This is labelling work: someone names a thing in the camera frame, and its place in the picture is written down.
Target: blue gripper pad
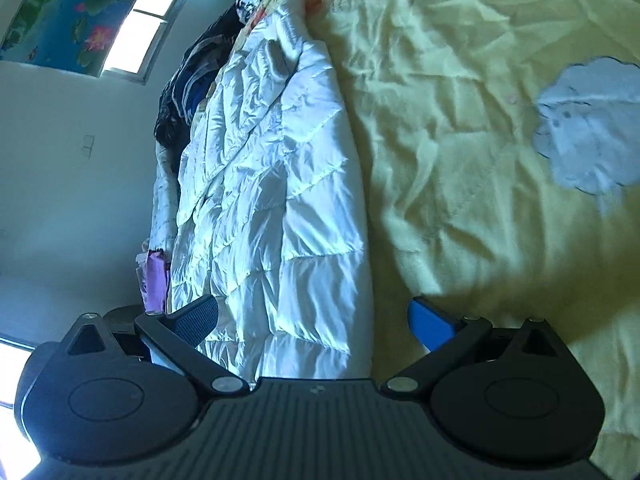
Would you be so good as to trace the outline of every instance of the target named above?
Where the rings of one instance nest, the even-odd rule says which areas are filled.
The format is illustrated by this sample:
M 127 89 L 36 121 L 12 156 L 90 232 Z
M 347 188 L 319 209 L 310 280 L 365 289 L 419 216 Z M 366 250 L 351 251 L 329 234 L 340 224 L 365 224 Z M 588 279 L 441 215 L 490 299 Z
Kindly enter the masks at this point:
M 456 335 L 464 323 L 439 308 L 428 304 L 423 298 L 413 298 L 407 311 L 409 329 L 418 341 L 433 352 Z

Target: white quilted jacket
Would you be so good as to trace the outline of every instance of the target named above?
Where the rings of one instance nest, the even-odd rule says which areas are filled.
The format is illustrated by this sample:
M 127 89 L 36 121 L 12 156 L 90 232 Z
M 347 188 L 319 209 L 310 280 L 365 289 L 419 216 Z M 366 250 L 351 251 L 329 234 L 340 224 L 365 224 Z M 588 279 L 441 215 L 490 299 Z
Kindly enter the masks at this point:
M 370 369 L 360 166 L 303 13 L 287 0 L 233 54 L 180 165 L 173 308 L 226 298 L 202 351 L 247 381 Z

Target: silver screw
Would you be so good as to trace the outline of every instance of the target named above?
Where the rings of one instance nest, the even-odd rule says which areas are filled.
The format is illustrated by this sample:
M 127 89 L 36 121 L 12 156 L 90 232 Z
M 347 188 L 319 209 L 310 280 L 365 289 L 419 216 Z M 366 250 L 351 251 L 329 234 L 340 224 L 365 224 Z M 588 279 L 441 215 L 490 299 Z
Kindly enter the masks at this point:
M 218 377 L 211 383 L 211 387 L 219 394 L 234 394 L 242 390 L 244 382 L 237 377 Z
M 418 381 L 411 377 L 393 377 L 386 382 L 386 387 L 398 393 L 407 393 L 416 390 L 420 386 Z

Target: bed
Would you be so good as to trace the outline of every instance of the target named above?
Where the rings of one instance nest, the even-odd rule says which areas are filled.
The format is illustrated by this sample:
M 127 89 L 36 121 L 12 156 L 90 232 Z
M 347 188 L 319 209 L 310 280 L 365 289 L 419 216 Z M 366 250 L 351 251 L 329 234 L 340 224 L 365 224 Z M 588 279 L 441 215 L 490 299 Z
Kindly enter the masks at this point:
M 222 330 L 202 349 L 250 378 L 354 376 L 370 362 L 372 376 L 383 380 L 424 354 L 406 325 L 413 296 L 497 326 L 544 317 L 604 398 L 594 462 L 612 478 L 630 479 L 640 470 L 640 188 L 629 169 L 640 160 L 638 135 L 629 133 L 640 102 L 640 28 L 633 23 L 640 23 L 640 0 L 264 0 L 182 156 L 180 188 L 190 198 L 181 197 L 177 213 L 173 308 L 203 292 L 227 297 L 245 274 L 277 269 L 270 279 L 247 283 Z M 260 50 L 266 44 L 275 58 Z M 276 58 L 286 66 L 301 59 L 292 54 L 299 51 L 315 56 L 309 63 L 322 66 L 324 79 L 311 78 L 314 90 L 296 94 L 294 105 L 287 84 L 277 96 L 271 85 L 275 93 L 266 96 L 242 72 L 258 58 L 264 66 Z M 285 79 L 296 74 L 296 81 L 310 81 L 293 66 L 286 70 Z M 220 157 L 207 162 L 202 147 L 218 139 L 211 153 L 229 153 L 230 143 L 218 135 L 236 127 L 228 118 L 249 101 L 263 111 L 257 129 L 239 141 L 249 150 L 244 162 L 212 176 L 203 168 L 220 167 Z M 237 239 L 229 226 L 238 221 L 220 212 L 243 193 L 246 179 L 282 163 L 273 154 L 282 154 L 295 128 L 284 140 L 261 142 L 254 134 L 272 132 L 287 106 L 302 107 L 307 121 L 296 124 L 307 137 L 337 121 L 322 133 L 336 158 L 312 160 L 316 150 L 325 153 L 312 143 L 297 170 L 271 171 L 286 188 L 277 193 L 290 196 L 296 171 L 315 182 L 338 163 L 357 167 L 348 164 L 347 175 L 320 201 L 299 209 L 302 223 L 288 223 L 286 200 L 271 204 L 284 208 L 272 220 L 295 231 L 305 215 L 320 219 L 317 236 L 298 245 L 307 250 L 295 253 L 299 262 L 329 253 L 357 257 L 302 272 L 294 283 L 297 271 L 281 268 L 282 229 L 274 235 L 256 227 L 223 260 L 223 267 L 244 272 L 231 279 L 220 250 Z M 575 137 L 587 127 L 598 132 L 597 149 Z M 561 145 L 563 139 L 569 144 Z M 602 146 L 615 149 L 605 156 Z M 583 167 L 588 157 L 593 168 Z M 620 168 L 625 171 L 616 176 Z M 275 192 L 265 193 L 258 195 L 266 200 Z M 202 221 L 207 203 L 214 216 Z M 348 228 L 332 223 L 335 218 L 346 219 Z M 246 253 L 254 259 L 239 264 Z M 266 268 L 266 254 L 275 257 L 274 267 Z M 283 290 L 296 290 L 295 301 L 286 301 Z M 253 321 L 242 324 L 258 313 L 259 330 Z M 286 341 L 278 346 L 280 336 Z

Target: black round object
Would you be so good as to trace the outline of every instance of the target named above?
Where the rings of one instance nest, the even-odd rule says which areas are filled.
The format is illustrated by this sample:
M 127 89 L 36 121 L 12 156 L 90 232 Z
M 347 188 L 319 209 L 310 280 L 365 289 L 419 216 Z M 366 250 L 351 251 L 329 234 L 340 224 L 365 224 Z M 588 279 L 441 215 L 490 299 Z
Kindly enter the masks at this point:
M 80 384 L 69 397 L 69 407 L 80 418 L 107 422 L 133 414 L 145 399 L 142 389 L 131 381 L 107 378 Z
M 133 358 L 98 356 L 54 362 L 25 398 L 24 425 L 41 453 L 72 463 L 119 463 L 189 430 L 198 399 L 185 377 Z
M 518 467 L 587 454 L 604 417 L 585 374 L 557 358 L 497 360 L 458 368 L 434 387 L 442 429 L 471 452 Z

